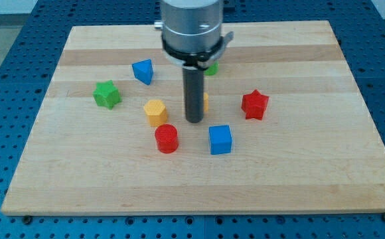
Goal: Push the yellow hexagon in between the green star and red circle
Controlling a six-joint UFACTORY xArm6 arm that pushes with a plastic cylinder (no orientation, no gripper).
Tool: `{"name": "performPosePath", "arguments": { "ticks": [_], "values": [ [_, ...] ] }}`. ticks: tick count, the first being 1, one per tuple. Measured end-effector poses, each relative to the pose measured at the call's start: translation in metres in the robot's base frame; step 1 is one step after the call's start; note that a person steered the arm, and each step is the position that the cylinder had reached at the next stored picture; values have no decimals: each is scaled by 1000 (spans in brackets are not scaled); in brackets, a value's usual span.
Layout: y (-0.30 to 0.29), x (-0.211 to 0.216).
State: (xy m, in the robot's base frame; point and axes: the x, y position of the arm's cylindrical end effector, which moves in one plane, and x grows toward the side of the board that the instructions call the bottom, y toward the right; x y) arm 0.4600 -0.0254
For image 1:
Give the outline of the green block behind arm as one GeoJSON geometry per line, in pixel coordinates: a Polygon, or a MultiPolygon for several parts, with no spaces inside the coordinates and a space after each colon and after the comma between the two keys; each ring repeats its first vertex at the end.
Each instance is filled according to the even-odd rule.
{"type": "Polygon", "coordinates": [[[215,75],[218,72],[218,68],[219,68],[219,63],[215,62],[213,65],[211,65],[209,68],[207,68],[204,71],[204,74],[206,76],[213,76],[213,75],[215,75]]]}

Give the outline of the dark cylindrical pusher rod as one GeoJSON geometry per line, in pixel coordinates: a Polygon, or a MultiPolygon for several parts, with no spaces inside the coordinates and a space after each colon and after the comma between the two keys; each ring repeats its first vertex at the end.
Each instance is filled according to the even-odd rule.
{"type": "Polygon", "coordinates": [[[198,123],[204,117],[204,72],[183,69],[185,117],[190,123],[198,123]]]}

